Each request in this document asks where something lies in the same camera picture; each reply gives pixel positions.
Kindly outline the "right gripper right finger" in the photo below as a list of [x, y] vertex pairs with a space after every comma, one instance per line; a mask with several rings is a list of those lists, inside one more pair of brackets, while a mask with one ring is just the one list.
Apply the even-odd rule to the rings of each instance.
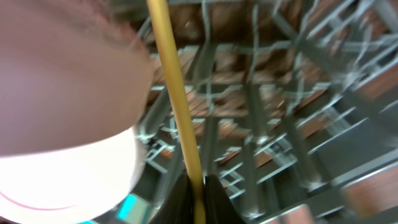
[[205, 177], [205, 211], [206, 224], [246, 224], [214, 174]]

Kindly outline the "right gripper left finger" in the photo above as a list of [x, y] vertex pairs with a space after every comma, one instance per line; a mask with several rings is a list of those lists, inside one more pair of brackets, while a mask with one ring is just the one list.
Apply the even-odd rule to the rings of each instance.
[[193, 190], [186, 173], [178, 177], [149, 224], [193, 224]]

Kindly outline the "teal serving tray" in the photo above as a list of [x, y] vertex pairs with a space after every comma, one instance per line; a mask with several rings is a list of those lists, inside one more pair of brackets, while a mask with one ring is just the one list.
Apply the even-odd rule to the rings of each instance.
[[130, 194], [110, 211], [81, 224], [145, 224], [148, 222], [150, 209], [148, 202]]

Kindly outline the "pink bowl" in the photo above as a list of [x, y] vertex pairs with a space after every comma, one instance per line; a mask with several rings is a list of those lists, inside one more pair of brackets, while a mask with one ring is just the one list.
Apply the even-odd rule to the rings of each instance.
[[1, 217], [81, 223], [119, 204], [142, 174], [153, 76], [106, 1], [2, 1]]

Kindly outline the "yellow plastic spoon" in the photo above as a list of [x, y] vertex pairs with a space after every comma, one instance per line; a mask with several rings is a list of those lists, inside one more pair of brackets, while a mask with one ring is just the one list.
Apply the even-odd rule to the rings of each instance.
[[193, 222], [205, 224], [203, 173], [166, 0], [147, 0], [183, 158], [193, 187]]

